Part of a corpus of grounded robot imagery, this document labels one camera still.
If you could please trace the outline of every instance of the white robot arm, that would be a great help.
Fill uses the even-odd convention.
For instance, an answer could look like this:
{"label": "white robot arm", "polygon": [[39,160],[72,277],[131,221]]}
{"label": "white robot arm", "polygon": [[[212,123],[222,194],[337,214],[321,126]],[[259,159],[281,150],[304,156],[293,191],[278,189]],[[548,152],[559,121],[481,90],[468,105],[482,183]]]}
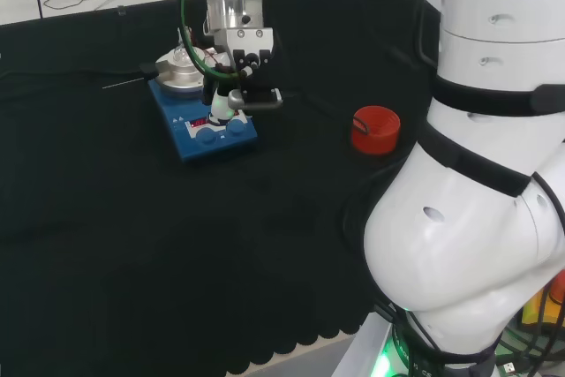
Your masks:
{"label": "white robot arm", "polygon": [[365,228],[374,280],[445,352],[492,346],[565,267],[556,206],[531,180],[565,203],[558,2],[442,0],[427,126]]}
{"label": "white robot arm", "polygon": [[[271,109],[282,104],[278,89],[258,88],[249,79],[268,64],[274,47],[273,29],[264,26],[262,0],[207,0],[204,30],[205,35],[214,37],[216,50],[228,54],[231,72],[246,76],[245,81],[237,85],[225,84],[226,79],[219,86],[216,82],[209,117],[212,122],[228,122],[234,110]],[[190,43],[189,40],[190,36],[185,32],[185,45]],[[206,84],[213,84],[210,81],[217,75],[218,70],[209,71],[205,91]]]}

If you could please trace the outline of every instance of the red led display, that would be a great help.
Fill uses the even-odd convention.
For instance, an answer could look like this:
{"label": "red led display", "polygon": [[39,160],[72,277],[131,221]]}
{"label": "red led display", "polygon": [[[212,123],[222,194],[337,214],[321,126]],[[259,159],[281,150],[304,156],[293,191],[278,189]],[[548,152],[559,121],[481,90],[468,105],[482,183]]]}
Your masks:
{"label": "red led display", "polygon": [[192,128],[201,127],[202,125],[206,125],[206,124],[208,124],[208,118],[198,118],[191,121]]}

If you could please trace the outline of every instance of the green light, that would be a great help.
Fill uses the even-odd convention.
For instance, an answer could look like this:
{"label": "green light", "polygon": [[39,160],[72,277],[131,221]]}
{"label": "green light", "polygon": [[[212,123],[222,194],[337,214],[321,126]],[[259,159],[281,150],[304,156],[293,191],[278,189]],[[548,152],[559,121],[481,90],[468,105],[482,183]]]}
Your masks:
{"label": "green light", "polygon": [[390,370],[390,361],[385,354],[380,355],[374,363],[371,377],[385,377]]}

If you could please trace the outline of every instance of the table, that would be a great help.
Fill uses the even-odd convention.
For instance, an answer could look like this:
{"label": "table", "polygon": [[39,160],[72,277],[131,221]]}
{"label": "table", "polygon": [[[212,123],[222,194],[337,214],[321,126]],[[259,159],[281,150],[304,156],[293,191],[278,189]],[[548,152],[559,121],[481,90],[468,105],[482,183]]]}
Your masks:
{"label": "table", "polygon": [[[189,2],[198,28],[205,0]],[[337,215],[394,158],[355,155],[337,115],[307,100],[395,110],[405,152],[427,75],[375,48],[356,0],[273,2],[294,77],[276,55],[284,107],[256,114],[259,145],[231,157],[181,164],[143,82],[0,81],[3,375],[215,377],[357,331],[372,302]],[[365,0],[375,33],[404,51],[413,3]],[[166,1],[2,26],[0,73],[131,69],[175,46],[175,24]]]}

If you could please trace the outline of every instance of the hole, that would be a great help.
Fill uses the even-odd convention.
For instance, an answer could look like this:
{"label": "hole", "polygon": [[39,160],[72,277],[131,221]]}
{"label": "hole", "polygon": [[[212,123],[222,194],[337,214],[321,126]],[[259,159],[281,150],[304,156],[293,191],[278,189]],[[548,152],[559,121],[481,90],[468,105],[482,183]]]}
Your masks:
{"label": "hole", "polygon": [[547,207],[547,200],[540,194],[538,195],[538,205],[541,207]]}
{"label": "hole", "polygon": [[473,114],[472,112],[469,112],[467,114],[467,117],[473,123],[490,123],[491,121],[493,121],[493,118],[489,117],[488,115]]}
{"label": "hole", "polygon": [[433,222],[444,222],[445,221],[445,217],[443,216],[443,214],[438,211],[437,209],[433,209],[432,207],[425,207],[424,208],[424,214],[427,215],[427,217],[432,220]]}

